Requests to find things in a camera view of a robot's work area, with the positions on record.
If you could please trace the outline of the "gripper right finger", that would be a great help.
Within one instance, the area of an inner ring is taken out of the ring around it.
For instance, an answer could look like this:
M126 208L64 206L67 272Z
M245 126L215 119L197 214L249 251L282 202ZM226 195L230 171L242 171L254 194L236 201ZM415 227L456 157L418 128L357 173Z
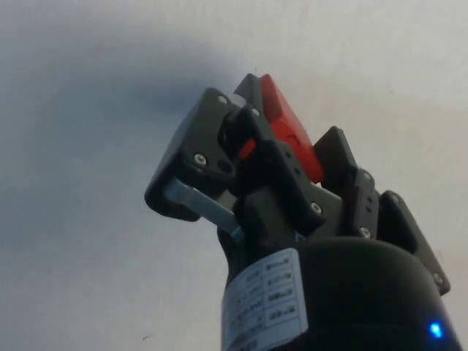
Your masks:
M410 253L427 269L439 294L447 294L450 280L408 205L398 193L376 189L374 177L355 161L344 131L331 127L314 150L323 170L322 187L342 200L344 232Z

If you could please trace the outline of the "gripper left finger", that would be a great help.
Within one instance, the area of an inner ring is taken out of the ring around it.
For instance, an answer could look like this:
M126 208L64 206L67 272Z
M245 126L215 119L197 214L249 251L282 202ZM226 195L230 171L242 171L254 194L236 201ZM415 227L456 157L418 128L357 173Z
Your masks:
M340 199L305 129L269 75L233 95L206 89L176 130L144 194L158 214L205 218L241 240L254 218L306 237L337 234Z

